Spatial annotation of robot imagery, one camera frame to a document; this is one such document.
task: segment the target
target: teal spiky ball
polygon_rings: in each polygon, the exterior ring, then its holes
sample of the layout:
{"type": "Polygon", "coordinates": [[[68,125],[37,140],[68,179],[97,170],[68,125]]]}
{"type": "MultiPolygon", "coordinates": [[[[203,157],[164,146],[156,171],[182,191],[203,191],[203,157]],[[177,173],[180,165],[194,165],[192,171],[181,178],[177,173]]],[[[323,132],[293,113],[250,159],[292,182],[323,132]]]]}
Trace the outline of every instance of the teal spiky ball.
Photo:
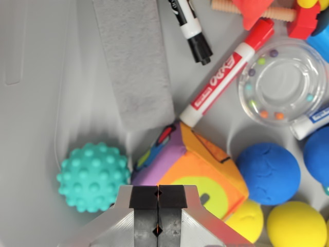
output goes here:
{"type": "Polygon", "coordinates": [[[130,178],[126,156],[105,143],[86,144],[75,149],[63,161],[57,180],[59,194],[66,197],[70,207],[79,212],[106,211],[115,202],[119,187],[130,178]]]}

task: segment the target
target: blue plastic toy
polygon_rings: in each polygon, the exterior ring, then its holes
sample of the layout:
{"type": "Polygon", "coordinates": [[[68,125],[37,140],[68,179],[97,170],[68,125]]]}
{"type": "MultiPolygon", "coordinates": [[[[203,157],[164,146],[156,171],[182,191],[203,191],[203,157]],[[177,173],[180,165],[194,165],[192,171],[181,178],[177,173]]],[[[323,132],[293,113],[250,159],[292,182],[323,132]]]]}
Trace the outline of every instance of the blue plastic toy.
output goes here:
{"type": "Polygon", "coordinates": [[[318,25],[307,42],[329,63],[329,8],[318,15],[318,25]]]}
{"type": "Polygon", "coordinates": [[[289,200],[298,190],[301,173],[295,157],[273,143],[245,149],[236,164],[249,189],[249,198],[263,205],[289,200]]]}
{"type": "Polygon", "coordinates": [[[130,175],[127,158],[120,155],[119,149],[105,143],[88,143],[63,161],[57,175],[61,184],[58,192],[66,197],[68,206],[76,206],[81,213],[106,211],[130,175]]]}
{"type": "Polygon", "coordinates": [[[316,131],[304,147],[304,163],[329,196],[329,127],[316,131]]]}

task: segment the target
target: orange foam block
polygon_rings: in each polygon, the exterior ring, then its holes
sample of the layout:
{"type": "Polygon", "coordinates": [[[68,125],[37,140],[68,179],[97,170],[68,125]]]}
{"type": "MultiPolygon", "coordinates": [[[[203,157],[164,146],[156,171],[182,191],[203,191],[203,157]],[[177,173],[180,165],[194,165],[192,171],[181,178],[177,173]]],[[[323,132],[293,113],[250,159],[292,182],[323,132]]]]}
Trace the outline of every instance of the orange foam block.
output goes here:
{"type": "Polygon", "coordinates": [[[133,185],[196,185],[204,207],[226,219],[248,198],[234,161],[182,122],[164,129],[134,166],[133,185]]]}

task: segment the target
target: red marker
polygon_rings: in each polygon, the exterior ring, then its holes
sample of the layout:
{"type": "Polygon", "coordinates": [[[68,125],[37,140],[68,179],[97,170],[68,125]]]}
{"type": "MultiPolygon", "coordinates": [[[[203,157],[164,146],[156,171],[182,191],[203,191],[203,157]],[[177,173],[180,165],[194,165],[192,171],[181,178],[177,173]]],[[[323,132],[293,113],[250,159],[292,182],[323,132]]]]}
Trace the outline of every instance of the red marker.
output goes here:
{"type": "Polygon", "coordinates": [[[270,19],[258,20],[246,40],[235,49],[216,75],[182,112],[180,120],[190,127],[199,122],[255,52],[274,34],[273,26],[274,22],[270,19]]]}

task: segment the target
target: purple fabric block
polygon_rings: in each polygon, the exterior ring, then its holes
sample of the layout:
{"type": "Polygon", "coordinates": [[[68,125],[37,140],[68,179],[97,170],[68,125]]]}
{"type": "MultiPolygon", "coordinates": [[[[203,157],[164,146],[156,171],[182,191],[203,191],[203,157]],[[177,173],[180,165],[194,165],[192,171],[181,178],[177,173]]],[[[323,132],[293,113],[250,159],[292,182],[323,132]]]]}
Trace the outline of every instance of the purple fabric block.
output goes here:
{"type": "Polygon", "coordinates": [[[180,123],[175,123],[176,130],[171,133],[170,140],[154,162],[143,168],[132,180],[132,185],[156,185],[170,167],[186,153],[182,141],[180,123]]]}

